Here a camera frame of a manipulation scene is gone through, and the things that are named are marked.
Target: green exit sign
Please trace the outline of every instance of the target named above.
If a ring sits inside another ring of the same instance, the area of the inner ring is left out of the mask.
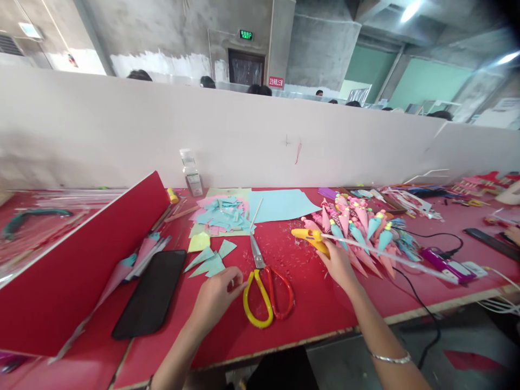
[[[252,41],[253,40],[253,33],[250,31],[240,30],[240,38]]]

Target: black hair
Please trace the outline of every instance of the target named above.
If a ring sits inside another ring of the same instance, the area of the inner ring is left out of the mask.
[[[453,115],[451,115],[448,111],[436,111],[434,113],[428,114],[427,116],[446,119],[449,122],[453,122]]]
[[[253,95],[272,96],[271,88],[268,86],[259,86],[258,84],[251,85],[248,88],[248,93]]]
[[[203,87],[203,88],[212,88],[212,89],[216,89],[217,87],[215,86],[215,82],[213,81],[213,79],[209,76],[202,76],[200,78],[200,85]]]
[[[131,71],[130,74],[126,76],[126,78],[134,80],[153,81],[150,75],[142,69]]]
[[[359,104],[359,102],[357,100],[353,100],[351,102],[348,102],[347,104],[345,104],[345,106],[349,106],[349,107],[361,107],[361,105]]]

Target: purple device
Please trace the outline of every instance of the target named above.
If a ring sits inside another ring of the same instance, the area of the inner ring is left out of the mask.
[[[455,260],[443,259],[440,256],[441,253],[443,253],[442,250],[433,246],[421,250],[420,255],[432,263],[433,266],[444,275],[457,279],[459,284],[467,283],[477,277],[477,275],[468,268]]]

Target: brown door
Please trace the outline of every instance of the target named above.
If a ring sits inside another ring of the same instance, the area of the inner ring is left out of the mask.
[[[229,49],[229,82],[264,85],[265,57]]]

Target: clear bottle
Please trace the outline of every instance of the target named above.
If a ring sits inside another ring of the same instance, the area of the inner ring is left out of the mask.
[[[197,168],[195,168],[195,157],[193,156],[191,149],[181,149],[180,156],[183,159],[183,173],[186,177],[186,184],[188,185],[192,196],[202,196],[204,194],[202,180],[197,172]]]

